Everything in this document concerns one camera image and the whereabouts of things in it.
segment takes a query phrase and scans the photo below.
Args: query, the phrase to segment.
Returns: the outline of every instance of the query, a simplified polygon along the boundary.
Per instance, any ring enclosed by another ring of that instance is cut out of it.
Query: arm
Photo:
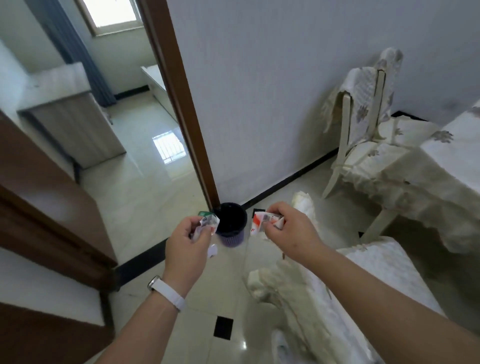
[[[167,240],[162,280],[183,298],[199,279],[207,260],[210,231],[204,229],[195,243],[188,237],[201,219],[201,216],[185,218]],[[153,291],[96,364],[160,363],[177,314],[170,301]]]
[[[286,221],[267,223],[267,236],[325,283],[386,363],[480,363],[475,335],[324,245],[300,211],[284,202],[267,211]]]

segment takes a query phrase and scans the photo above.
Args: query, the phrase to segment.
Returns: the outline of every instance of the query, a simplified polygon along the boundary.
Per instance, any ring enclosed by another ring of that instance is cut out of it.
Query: wall
[[[146,85],[141,66],[156,64],[145,29],[92,37],[74,0],[60,0],[114,94]]]
[[[31,123],[17,114],[17,105],[28,80],[28,73],[0,39],[0,109],[58,164],[72,179],[73,164]]]
[[[244,202],[338,145],[321,100],[386,47],[394,110],[440,125],[480,97],[480,2],[168,0],[222,202]]]
[[[0,302],[104,325],[99,293],[0,248]]]
[[[65,64],[24,0],[0,6],[0,37],[29,73]]]

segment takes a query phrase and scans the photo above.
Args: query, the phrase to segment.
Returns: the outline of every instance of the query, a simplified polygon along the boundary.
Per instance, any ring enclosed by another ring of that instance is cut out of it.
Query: window frame
[[[105,25],[100,27],[95,25],[92,15],[90,15],[90,12],[88,11],[87,5],[85,4],[84,0],[75,0],[75,3],[77,4],[78,10],[80,11],[80,14],[82,15],[87,25],[87,28],[90,31],[92,36],[104,36],[107,34],[113,34],[113,33],[123,32],[127,30],[138,29],[144,26],[135,0],[130,0],[130,4],[132,5],[135,17],[137,18],[136,20],[132,20],[130,22],[112,24],[112,25]]]

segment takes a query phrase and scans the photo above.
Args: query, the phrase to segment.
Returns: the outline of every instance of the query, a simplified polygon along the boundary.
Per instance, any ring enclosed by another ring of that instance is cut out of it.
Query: purple trash can
[[[243,242],[244,229],[247,225],[247,212],[239,204],[225,202],[213,213],[220,219],[216,233],[223,245],[233,248]]]

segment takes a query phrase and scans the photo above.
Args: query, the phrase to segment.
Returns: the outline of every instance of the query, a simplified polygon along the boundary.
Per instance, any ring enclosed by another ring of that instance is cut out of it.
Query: blue curtain
[[[65,63],[81,62],[99,105],[117,101],[58,0],[25,0]]]

